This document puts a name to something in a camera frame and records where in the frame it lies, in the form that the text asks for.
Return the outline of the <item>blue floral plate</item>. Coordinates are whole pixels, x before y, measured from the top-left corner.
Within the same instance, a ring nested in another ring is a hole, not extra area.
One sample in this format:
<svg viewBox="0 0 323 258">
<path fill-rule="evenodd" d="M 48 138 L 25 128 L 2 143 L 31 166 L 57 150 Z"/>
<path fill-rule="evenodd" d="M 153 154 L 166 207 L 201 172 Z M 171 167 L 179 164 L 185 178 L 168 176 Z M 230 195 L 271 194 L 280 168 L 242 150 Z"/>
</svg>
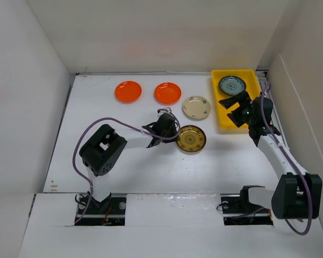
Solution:
<svg viewBox="0 0 323 258">
<path fill-rule="evenodd" d="M 226 96 L 233 97 L 247 88 L 246 83 L 237 76 L 225 76 L 218 83 L 219 90 Z"/>
</svg>

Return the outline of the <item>yellow patterned plate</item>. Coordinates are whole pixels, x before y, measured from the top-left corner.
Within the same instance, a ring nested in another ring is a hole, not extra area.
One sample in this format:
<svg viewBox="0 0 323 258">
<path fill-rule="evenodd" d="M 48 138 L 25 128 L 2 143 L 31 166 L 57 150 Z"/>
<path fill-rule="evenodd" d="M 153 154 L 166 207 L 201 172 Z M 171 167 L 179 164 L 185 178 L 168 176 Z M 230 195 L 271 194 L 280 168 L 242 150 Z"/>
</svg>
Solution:
<svg viewBox="0 0 323 258">
<path fill-rule="evenodd" d="M 195 125 L 186 125 L 180 129 L 177 146 L 188 153 L 197 153 L 201 151 L 207 142 L 204 131 Z"/>
</svg>

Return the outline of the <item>cream patterned plate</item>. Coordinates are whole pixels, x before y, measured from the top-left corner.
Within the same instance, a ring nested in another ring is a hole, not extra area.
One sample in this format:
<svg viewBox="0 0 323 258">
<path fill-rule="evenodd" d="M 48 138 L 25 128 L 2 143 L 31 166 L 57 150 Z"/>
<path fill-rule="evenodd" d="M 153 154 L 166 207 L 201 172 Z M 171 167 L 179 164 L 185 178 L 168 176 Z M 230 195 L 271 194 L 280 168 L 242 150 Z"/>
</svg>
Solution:
<svg viewBox="0 0 323 258">
<path fill-rule="evenodd" d="M 209 101 L 202 96 L 191 96 L 182 103 L 184 114 L 195 120 L 203 120 L 210 114 L 211 107 Z"/>
</svg>

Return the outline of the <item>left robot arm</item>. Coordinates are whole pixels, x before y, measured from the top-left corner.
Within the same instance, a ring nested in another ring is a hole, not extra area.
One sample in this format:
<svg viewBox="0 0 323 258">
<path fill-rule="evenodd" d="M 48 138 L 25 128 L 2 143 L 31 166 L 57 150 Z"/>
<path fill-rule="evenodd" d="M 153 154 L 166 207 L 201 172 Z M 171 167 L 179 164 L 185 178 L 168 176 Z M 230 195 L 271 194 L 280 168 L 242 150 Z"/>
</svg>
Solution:
<svg viewBox="0 0 323 258">
<path fill-rule="evenodd" d="M 114 121 L 125 127 L 115 130 L 109 124 L 101 125 L 94 134 L 80 145 L 85 135 L 94 125 L 102 121 Z M 158 119 L 144 125 L 141 129 L 118 121 L 114 118 L 102 118 L 93 122 L 82 134 L 74 151 L 79 154 L 88 170 L 91 181 L 89 204 L 97 213 L 104 213 L 111 202 L 111 192 L 104 178 L 110 172 L 125 149 L 152 148 L 160 144 L 175 142 L 179 139 L 179 120 L 166 109 L 158 110 Z"/>
</svg>

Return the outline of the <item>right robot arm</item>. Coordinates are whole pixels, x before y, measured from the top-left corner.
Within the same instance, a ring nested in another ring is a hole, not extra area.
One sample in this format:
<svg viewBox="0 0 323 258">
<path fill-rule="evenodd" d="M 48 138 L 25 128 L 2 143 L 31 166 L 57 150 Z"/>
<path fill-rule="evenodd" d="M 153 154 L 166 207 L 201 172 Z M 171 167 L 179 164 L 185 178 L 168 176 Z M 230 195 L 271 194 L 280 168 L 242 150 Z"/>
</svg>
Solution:
<svg viewBox="0 0 323 258">
<path fill-rule="evenodd" d="M 266 156 L 278 177 L 271 198 L 271 208 L 278 219 L 316 219 L 319 216 L 322 179 L 310 174 L 284 145 L 279 130 L 272 125 L 273 102 L 259 96 L 251 99 L 246 91 L 219 101 L 225 109 L 237 104 L 228 113 L 236 125 L 248 125 L 249 136 Z"/>
</svg>

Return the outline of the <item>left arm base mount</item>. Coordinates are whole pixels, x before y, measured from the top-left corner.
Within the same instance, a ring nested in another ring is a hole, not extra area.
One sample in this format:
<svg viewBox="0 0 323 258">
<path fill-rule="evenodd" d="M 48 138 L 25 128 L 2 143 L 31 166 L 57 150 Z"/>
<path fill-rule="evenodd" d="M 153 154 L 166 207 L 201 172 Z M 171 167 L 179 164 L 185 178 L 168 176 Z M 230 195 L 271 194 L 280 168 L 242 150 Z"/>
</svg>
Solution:
<svg viewBox="0 0 323 258">
<path fill-rule="evenodd" d="M 75 226 L 124 226 L 125 212 L 127 206 L 127 195 L 111 194 L 104 204 L 100 207 L 96 206 L 93 201 L 90 202 L 88 208 L 88 196 L 77 194 L 75 202 L 77 204 L 74 219 Z"/>
</svg>

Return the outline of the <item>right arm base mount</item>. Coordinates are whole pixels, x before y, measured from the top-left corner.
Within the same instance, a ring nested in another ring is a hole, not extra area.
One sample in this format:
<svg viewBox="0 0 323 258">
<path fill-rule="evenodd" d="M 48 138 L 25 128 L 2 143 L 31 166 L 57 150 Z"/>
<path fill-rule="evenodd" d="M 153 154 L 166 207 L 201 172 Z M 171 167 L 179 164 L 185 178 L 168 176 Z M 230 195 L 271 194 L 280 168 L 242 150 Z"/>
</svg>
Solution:
<svg viewBox="0 0 323 258">
<path fill-rule="evenodd" d="M 273 226 L 270 210 L 243 200 L 239 193 L 220 194 L 220 200 L 216 209 L 222 212 L 225 226 Z"/>
</svg>

